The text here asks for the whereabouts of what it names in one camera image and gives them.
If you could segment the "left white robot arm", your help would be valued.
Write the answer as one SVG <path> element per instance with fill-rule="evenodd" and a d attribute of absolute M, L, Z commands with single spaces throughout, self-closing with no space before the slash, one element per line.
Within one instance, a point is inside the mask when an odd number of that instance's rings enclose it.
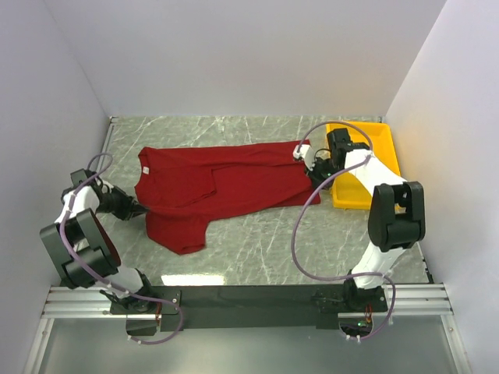
<path fill-rule="evenodd" d="M 99 213 L 110 213 L 128 221 L 148 209 L 95 171 L 74 171 L 71 181 L 73 185 L 62 194 L 61 214 L 40 230 L 61 285 L 69 289 L 97 287 L 127 312 L 155 312 L 159 305 L 150 281 L 139 270 L 122 265 L 116 247 L 97 219 Z"/>

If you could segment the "yellow plastic tray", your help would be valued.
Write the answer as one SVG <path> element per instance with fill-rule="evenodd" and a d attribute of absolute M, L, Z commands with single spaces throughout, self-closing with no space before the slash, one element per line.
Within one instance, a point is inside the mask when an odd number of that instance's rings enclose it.
<path fill-rule="evenodd" d="M 395 146 L 389 125 L 375 122 L 353 122 L 348 128 L 355 143 L 373 143 L 369 161 L 338 176 L 331 189 L 333 206 L 341 209 L 368 210 L 373 189 L 377 185 L 401 185 L 401 176 Z"/>

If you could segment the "red t shirt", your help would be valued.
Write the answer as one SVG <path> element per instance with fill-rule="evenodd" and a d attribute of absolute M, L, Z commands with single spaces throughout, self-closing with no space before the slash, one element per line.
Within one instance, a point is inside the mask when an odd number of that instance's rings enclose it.
<path fill-rule="evenodd" d="M 144 147 L 135 192 L 148 209 L 147 236 L 186 255 L 205 247 L 212 221 L 303 205 L 313 186 L 292 158 L 297 144 Z"/>

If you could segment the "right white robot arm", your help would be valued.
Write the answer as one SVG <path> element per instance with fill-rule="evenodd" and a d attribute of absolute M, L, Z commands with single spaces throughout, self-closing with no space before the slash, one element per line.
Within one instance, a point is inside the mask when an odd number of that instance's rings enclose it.
<path fill-rule="evenodd" d="M 345 123 L 327 134 L 330 157 L 323 159 L 304 141 L 293 150 L 293 157 L 305 164 L 306 175 L 317 190 L 326 189 L 334 180 L 350 174 L 369 193 L 370 213 L 367 232 L 370 238 L 361 260 L 343 283 L 342 301 L 346 308 L 359 311 L 380 301 L 384 276 L 406 249 L 426 233 L 424 191 L 419 182 L 408 182 L 395 174 L 374 154 L 373 143 L 354 142 Z"/>

